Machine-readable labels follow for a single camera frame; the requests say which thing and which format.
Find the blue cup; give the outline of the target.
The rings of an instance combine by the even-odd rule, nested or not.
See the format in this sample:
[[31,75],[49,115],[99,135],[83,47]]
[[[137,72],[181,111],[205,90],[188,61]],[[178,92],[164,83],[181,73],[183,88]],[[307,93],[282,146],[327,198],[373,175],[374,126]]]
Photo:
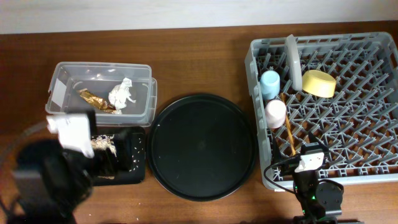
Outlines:
[[259,83],[264,100],[273,100],[280,92],[280,76],[273,70],[264,72]]

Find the grey round plate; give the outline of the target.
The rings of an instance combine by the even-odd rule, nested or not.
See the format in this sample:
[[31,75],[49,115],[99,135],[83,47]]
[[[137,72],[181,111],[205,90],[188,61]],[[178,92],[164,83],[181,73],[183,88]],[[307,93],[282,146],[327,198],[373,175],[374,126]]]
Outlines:
[[289,79],[291,87],[296,91],[302,91],[302,70],[299,51],[295,37],[290,34],[285,40],[285,52],[287,54],[287,65],[289,66]]

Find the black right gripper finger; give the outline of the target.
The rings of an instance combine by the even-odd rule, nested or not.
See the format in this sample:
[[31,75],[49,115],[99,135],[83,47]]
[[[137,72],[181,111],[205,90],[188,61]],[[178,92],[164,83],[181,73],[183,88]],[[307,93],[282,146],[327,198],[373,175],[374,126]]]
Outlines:
[[272,163],[278,163],[283,159],[282,154],[280,153],[279,145],[276,141],[276,138],[272,139]]
[[329,149],[319,141],[312,133],[308,134],[309,143],[302,145],[300,149],[301,155],[309,155],[322,152],[324,154],[329,153]]

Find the yellow bowl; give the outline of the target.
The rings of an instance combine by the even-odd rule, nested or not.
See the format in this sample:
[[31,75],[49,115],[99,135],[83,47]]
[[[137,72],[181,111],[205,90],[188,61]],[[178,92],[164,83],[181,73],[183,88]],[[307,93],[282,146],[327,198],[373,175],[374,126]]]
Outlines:
[[321,98],[331,98],[335,94],[336,80],[328,73],[308,70],[302,77],[302,90]]

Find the pink cup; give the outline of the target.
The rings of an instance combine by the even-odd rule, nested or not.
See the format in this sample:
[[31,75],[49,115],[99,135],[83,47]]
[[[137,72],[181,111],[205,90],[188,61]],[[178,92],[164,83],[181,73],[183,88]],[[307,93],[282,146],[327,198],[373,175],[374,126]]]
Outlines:
[[287,108],[283,101],[269,101],[264,112],[268,128],[279,128],[285,123]]

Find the gold foil wrapper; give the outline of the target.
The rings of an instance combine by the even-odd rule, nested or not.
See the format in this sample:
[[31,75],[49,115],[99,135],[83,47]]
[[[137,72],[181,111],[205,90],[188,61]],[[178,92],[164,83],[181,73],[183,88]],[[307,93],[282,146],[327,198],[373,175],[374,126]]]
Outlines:
[[88,104],[109,114],[122,114],[121,110],[117,110],[115,106],[108,103],[104,98],[98,97],[88,91],[86,88],[78,90],[79,96]]

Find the wooden chopstick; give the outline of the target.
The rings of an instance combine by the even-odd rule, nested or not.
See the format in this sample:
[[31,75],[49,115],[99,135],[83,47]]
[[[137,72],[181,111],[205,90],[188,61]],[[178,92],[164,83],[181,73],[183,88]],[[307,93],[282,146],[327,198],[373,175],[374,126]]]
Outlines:
[[289,139],[289,143],[290,143],[291,155],[295,156],[296,155],[296,150],[295,150],[295,147],[294,147],[294,138],[293,138],[293,135],[292,135],[292,132],[291,132],[290,121],[289,121],[289,117],[288,117],[287,113],[285,114],[285,126],[286,126],[288,139]]

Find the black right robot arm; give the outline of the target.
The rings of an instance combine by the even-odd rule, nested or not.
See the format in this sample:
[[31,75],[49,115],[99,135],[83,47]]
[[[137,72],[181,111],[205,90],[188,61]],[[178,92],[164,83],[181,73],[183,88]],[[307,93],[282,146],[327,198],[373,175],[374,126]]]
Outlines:
[[279,168],[282,175],[293,177],[292,193],[303,213],[293,218],[294,223],[337,223],[336,217],[342,214],[344,187],[335,181],[317,177],[317,171],[326,163],[329,149],[312,133],[308,137],[310,142],[302,145],[300,153],[285,159],[274,139],[271,167]]

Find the food scraps and shells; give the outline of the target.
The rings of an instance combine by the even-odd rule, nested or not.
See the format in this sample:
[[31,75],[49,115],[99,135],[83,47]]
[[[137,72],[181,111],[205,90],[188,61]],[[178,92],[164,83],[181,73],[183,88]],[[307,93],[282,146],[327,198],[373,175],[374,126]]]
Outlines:
[[136,134],[102,134],[91,138],[93,172],[100,184],[136,184],[145,176],[144,146]]

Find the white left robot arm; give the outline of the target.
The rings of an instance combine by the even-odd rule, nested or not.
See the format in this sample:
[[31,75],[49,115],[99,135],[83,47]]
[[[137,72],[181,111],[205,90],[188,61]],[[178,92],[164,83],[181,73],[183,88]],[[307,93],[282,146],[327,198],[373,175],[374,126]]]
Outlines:
[[74,223],[74,210],[91,196],[95,178],[118,173],[109,148],[92,158],[65,149],[55,139],[22,148],[12,176],[19,196],[6,211],[7,223]]

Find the white tissue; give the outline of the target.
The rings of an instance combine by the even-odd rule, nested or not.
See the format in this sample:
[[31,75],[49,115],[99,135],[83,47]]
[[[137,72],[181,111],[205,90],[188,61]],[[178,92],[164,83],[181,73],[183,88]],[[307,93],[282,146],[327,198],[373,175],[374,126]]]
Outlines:
[[127,106],[126,101],[135,103],[136,100],[131,99],[131,94],[129,89],[132,87],[132,80],[129,78],[124,78],[121,84],[116,85],[108,95],[109,102],[116,108],[116,110],[121,111]]

